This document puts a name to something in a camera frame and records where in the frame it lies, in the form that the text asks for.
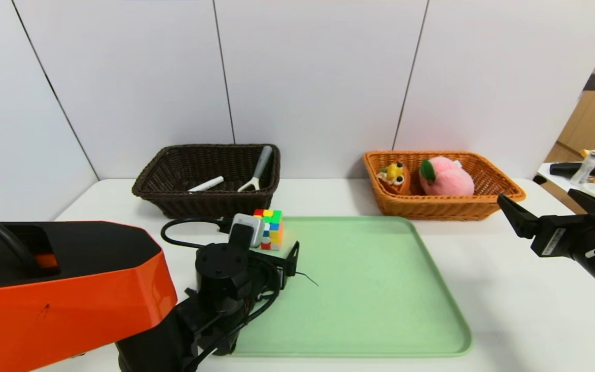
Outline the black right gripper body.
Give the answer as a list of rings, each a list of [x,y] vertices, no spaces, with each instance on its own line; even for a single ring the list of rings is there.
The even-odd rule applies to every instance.
[[[567,216],[543,216],[531,249],[539,257],[567,257],[595,279],[595,222],[567,223]]]

